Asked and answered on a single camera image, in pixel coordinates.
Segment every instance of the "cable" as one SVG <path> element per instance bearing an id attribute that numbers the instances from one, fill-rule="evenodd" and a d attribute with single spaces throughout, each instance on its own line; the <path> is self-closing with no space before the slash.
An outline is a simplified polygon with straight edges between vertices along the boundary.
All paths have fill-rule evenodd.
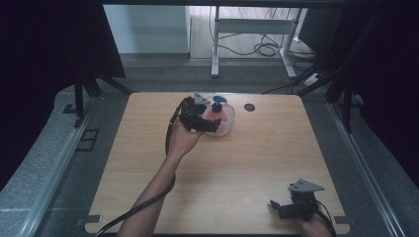
<path id="1" fill-rule="evenodd" d="M 305 205 L 308 209 L 310 209 L 312 212 L 316 213 L 320 218 L 322 218 L 324 220 L 324 222 L 326 222 L 327 228 L 330 232 L 330 234 L 332 235 L 332 237 L 336 237 L 336 230 L 333 227 L 333 223 L 332 223 L 332 218 L 330 217 L 330 213 L 327 210 L 326 206 L 321 203 L 319 200 L 317 200 L 318 203 L 320 203 L 324 209 L 327 212 L 327 215 L 329 216 L 329 218 L 327 218 L 327 216 L 325 214 L 323 214 L 323 212 L 321 212 L 318 208 L 313 208 L 311 205 L 307 204 L 306 202 L 302 201 L 301 199 L 298 199 L 298 202 Z"/>

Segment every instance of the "small black object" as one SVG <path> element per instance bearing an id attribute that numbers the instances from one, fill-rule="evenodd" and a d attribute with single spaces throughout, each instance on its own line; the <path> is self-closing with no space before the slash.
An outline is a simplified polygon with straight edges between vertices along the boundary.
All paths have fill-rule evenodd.
<path id="1" fill-rule="evenodd" d="M 280 205 L 271 200 L 272 208 L 278 212 L 280 219 L 301 218 L 305 221 L 311 219 L 314 211 L 318 209 L 318 203 L 314 192 L 299 193 L 291 191 L 293 204 Z"/>
<path id="2" fill-rule="evenodd" d="M 221 124 L 221 119 L 208 120 L 203 118 L 203 113 L 207 109 L 205 105 L 196 105 L 192 97 L 185 98 L 180 105 L 179 120 L 187 130 L 216 132 Z"/>

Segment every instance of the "black cable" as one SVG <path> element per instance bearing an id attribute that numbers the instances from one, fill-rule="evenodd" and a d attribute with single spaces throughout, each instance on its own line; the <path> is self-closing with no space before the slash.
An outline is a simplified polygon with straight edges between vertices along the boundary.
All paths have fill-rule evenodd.
<path id="1" fill-rule="evenodd" d="M 336 230 L 333 227 L 333 223 L 332 223 L 332 218 L 330 217 L 330 213 L 327 210 L 326 206 L 321 203 L 319 200 L 317 200 L 318 203 L 320 203 L 324 209 L 327 212 L 327 215 L 329 216 L 329 218 L 327 218 L 327 216 L 325 214 L 323 214 L 323 212 L 321 212 L 318 208 L 313 208 L 311 205 L 307 204 L 306 202 L 302 201 L 301 199 L 297 200 L 299 203 L 305 205 L 308 209 L 310 209 L 312 212 L 316 213 L 320 218 L 322 218 L 324 220 L 324 222 L 326 222 L 327 228 L 330 232 L 330 234 L 332 235 L 332 237 L 336 237 Z"/>
<path id="2" fill-rule="evenodd" d="M 165 153 L 166 155 L 169 152 L 169 145 L 170 145 L 170 137 L 172 135 L 172 128 L 173 128 L 173 123 L 176 120 L 176 117 L 179 114 L 179 111 L 181 109 L 182 104 L 185 102 L 185 99 L 181 102 L 181 104 L 179 104 L 179 107 L 176 108 L 175 113 L 173 114 L 173 116 L 170 118 L 169 121 L 169 125 L 167 127 L 167 132 L 166 132 L 166 141 L 165 141 Z M 176 175 L 173 176 L 172 181 L 170 182 L 169 186 L 160 194 L 156 195 L 155 197 L 152 197 L 146 201 L 144 201 L 143 203 L 137 205 L 136 207 L 133 207 L 132 209 L 130 209 L 129 211 L 127 211 L 126 213 L 120 215 L 119 217 L 117 217 L 116 219 L 114 219 L 113 221 L 109 222 L 108 224 L 106 224 L 104 227 L 102 227 L 98 233 L 96 234 L 96 237 L 102 236 L 108 229 L 110 229 L 112 226 L 120 223 L 123 220 L 126 220 L 128 218 L 130 218 L 131 216 L 133 216 L 134 214 L 138 213 L 139 211 L 145 209 L 146 207 L 150 206 L 151 204 L 157 202 L 158 200 L 166 197 L 167 194 L 170 193 L 170 191 L 172 191 L 173 187 L 175 186 L 176 183 Z"/>

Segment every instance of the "wall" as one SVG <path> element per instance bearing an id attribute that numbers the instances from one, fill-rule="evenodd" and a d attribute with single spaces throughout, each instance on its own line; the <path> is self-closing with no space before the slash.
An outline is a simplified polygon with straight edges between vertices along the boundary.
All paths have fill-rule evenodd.
<path id="1" fill-rule="evenodd" d="M 104 8 L 119 53 L 189 52 L 189 6 Z"/>

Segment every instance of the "wooden table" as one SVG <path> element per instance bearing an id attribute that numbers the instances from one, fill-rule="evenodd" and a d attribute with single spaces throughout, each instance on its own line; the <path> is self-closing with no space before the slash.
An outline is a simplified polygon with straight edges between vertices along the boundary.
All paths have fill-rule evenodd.
<path id="1" fill-rule="evenodd" d="M 298 234 L 269 201 L 291 204 L 288 186 L 300 178 L 325 188 L 315 195 L 332 219 L 345 216 L 300 97 L 222 95 L 236 111 L 233 129 L 224 137 L 202 136 L 184 157 L 155 233 Z M 102 215 L 102 222 L 87 223 L 88 232 L 131 208 L 160 167 L 169 118 L 187 96 L 193 93 L 130 96 L 89 213 Z M 255 111 L 247 112 L 245 104 Z M 334 226 L 340 234 L 350 229 Z"/>

